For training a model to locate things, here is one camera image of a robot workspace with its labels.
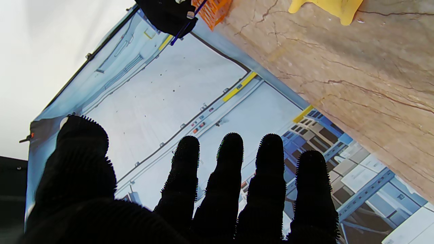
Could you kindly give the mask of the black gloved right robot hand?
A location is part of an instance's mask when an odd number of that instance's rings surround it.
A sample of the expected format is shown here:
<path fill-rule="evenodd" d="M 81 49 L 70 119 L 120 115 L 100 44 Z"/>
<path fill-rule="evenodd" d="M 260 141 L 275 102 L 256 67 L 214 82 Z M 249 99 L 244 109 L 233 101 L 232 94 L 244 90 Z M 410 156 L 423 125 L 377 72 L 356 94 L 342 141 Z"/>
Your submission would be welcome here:
<path fill-rule="evenodd" d="M 136 0 L 150 23 L 163 33 L 183 38 L 195 27 L 195 6 L 191 0 Z"/>

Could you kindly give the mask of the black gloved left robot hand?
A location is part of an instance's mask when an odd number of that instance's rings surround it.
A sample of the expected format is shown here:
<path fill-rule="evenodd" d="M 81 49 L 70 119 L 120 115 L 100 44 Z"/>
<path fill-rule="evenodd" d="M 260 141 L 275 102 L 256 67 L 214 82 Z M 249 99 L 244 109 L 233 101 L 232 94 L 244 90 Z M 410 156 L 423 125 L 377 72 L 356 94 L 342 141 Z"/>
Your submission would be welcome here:
<path fill-rule="evenodd" d="M 291 232 L 282 237 L 286 193 L 284 148 L 267 134 L 256 155 L 247 203 L 238 210 L 243 139 L 227 134 L 205 197 L 194 210 L 200 145 L 183 137 L 153 211 L 115 199 L 107 133 L 94 120 L 68 115 L 49 156 L 19 244 L 335 244 L 338 213 L 327 163 L 319 151 L 298 159 Z"/>

